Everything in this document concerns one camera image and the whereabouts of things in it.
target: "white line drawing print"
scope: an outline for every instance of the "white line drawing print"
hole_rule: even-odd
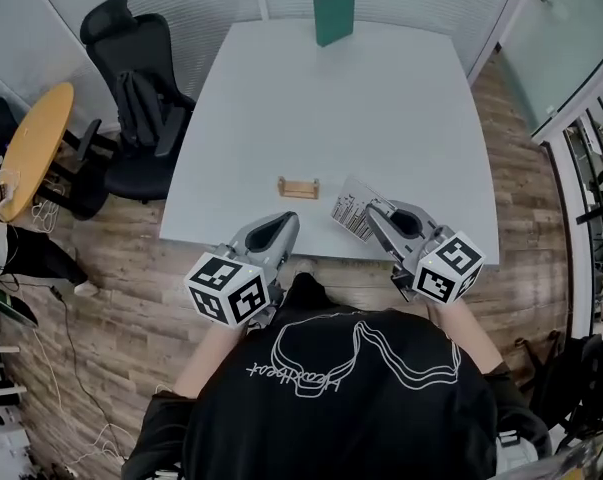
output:
[[[407,389],[418,391],[436,384],[455,384],[457,382],[459,365],[461,364],[461,353],[459,352],[459,347],[454,342],[450,342],[451,365],[433,366],[424,371],[415,370],[406,365],[403,359],[394,353],[381,331],[371,328],[363,320],[356,322],[352,330],[352,358],[326,373],[306,371],[301,363],[292,360],[282,351],[281,343],[289,327],[303,325],[320,318],[334,318],[353,314],[355,313],[318,315],[283,326],[272,345],[272,351],[270,352],[271,364],[259,366],[257,363],[254,363],[254,366],[246,368],[246,371],[250,373],[250,377],[256,374],[266,377],[277,377],[280,379],[281,384],[292,382],[296,396],[300,398],[317,398],[330,386],[337,392],[341,381],[352,373],[359,352],[361,351],[361,339],[363,338],[378,349],[385,364],[394,373],[397,380]]]

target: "black t-shirt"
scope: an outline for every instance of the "black t-shirt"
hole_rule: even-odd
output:
[[[394,310],[294,313],[246,336],[197,400],[155,396],[122,478],[178,462],[197,480],[494,474],[493,391],[445,333]]]

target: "white table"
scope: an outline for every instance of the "white table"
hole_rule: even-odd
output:
[[[387,260],[330,217],[349,174],[463,230],[499,262],[488,156],[448,37],[357,22],[321,48],[313,20],[236,23],[188,127],[160,236],[217,244],[293,210],[296,254]],[[279,176],[318,178],[319,199],[280,197]]]

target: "wooden block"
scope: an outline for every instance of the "wooden block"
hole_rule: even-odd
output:
[[[279,176],[277,188],[281,197],[319,199],[319,180],[317,178],[314,181],[286,181],[283,176]]]

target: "round wooden table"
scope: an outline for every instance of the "round wooden table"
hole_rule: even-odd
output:
[[[1,182],[18,180],[12,200],[0,208],[4,221],[15,219],[32,201],[59,149],[73,101],[72,84],[59,84],[36,102],[17,128],[0,173]]]

